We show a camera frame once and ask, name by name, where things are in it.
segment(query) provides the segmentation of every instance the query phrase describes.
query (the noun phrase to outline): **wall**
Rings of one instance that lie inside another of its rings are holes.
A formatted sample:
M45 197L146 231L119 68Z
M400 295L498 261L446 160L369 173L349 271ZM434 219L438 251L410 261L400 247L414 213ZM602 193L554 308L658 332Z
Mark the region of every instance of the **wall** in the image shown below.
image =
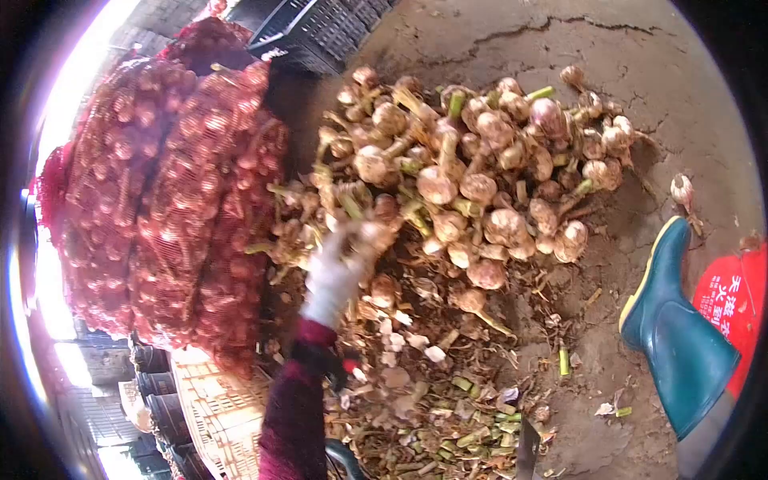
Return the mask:
M207 0L143 0L112 35L111 45L130 48L138 42L139 53L155 55L207 5Z

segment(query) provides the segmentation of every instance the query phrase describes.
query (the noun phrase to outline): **red mesh bag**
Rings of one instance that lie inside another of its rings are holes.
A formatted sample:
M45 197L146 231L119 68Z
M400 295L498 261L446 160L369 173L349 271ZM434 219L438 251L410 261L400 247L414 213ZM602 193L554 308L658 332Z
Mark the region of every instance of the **red mesh bag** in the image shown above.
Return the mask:
M257 62L242 72L206 77L168 134L146 212L137 219L131 258L135 322L155 332L149 339L154 345L190 342L197 282L219 230L219 209L227 209L238 142L257 128L268 70L267 63Z
M195 308L197 345L221 368L246 378L258 337L266 255L244 251L270 230L274 205L266 184L282 177L275 159L282 158L287 147L282 122L262 111L257 123L228 177Z
M214 62L240 70L254 60L245 49L252 35L237 23L208 17L182 28L157 57L178 60L198 75L209 74Z
M131 331L136 211L161 136L196 83L180 64L142 58L116 68L91 99L71 152L60 233L68 300L91 328Z

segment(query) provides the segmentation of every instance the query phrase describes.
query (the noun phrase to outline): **garlic clove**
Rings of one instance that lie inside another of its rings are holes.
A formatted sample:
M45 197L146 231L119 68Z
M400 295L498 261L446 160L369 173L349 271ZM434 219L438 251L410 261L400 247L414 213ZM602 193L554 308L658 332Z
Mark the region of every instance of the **garlic clove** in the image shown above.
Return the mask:
M670 193L672 199L685 207L685 211L690 215L694 202L694 185L690 178L683 174L675 175L670 185Z

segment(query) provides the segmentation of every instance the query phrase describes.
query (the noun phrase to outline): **crack in floor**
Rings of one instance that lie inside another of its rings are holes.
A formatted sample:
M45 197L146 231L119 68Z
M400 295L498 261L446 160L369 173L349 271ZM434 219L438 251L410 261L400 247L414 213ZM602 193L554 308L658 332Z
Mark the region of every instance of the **crack in floor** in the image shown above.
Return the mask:
M543 22L536 23L535 19L532 19L530 22L525 23L523 25L516 26L511 30L495 31L489 35L486 35L485 37L476 38L472 42L473 44L472 47L461 56L452 57L452 58L439 58L439 59L433 59L433 60L429 60L428 58L423 58L422 64L429 67L438 67L442 65L460 65L462 63L466 63L468 61L474 60L476 58L478 51L480 50L480 47L483 46L483 44L485 43L497 40L499 38L514 38L528 31L547 31L552 26L552 22L560 22L560 23L568 23L568 24L583 22L595 28L601 28L601 29L610 30L610 31L631 30L631 31L638 31L649 36L654 36L654 32L658 31L658 32L663 32L664 34L669 36L673 36L673 37L675 36L674 34L666 32L661 27L657 27L655 25L652 25L648 28L643 28L643 27L638 27L636 25L632 25L628 23L611 24L611 23L598 22L593 18L589 17L589 15L577 15L573 17L557 17L557 16L549 15L546 17L546 19Z

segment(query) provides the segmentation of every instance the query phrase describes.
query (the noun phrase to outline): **plastic crate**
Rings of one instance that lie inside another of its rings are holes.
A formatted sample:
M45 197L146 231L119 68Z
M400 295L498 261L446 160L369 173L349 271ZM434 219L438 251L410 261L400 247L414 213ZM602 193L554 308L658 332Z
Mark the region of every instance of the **plastic crate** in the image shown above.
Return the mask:
M212 474L257 480L269 380L241 382L210 361L174 357L173 372L192 443Z
M398 0L283 0L256 31L249 51L275 51L291 67L320 74L344 72Z

